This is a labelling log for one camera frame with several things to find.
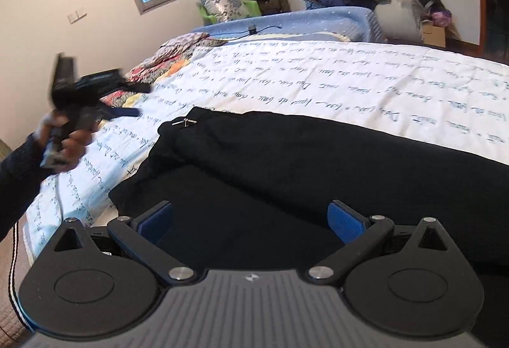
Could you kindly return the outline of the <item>left forearm dark sleeve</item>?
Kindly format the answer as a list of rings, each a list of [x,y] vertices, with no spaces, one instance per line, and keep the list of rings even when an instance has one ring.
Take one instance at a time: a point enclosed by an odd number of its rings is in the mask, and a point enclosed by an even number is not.
[[[34,134],[1,161],[0,237],[4,239],[10,229],[26,212],[40,192],[40,184],[52,175],[40,167],[43,149]]]

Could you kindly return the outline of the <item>person's left hand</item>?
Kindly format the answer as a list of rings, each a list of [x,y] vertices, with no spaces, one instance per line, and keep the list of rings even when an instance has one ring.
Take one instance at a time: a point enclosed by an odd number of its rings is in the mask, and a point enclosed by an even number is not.
[[[45,151],[46,147],[49,146],[53,131],[62,128],[68,122],[67,116],[56,110],[46,114],[34,132],[34,139],[38,146]],[[52,170],[54,173],[75,169],[85,155],[87,146],[93,141],[93,135],[97,130],[98,122],[94,121],[90,129],[79,129],[69,133],[60,141],[61,149],[53,157],[50,157],[49,153],[43,153],[40,167]]]

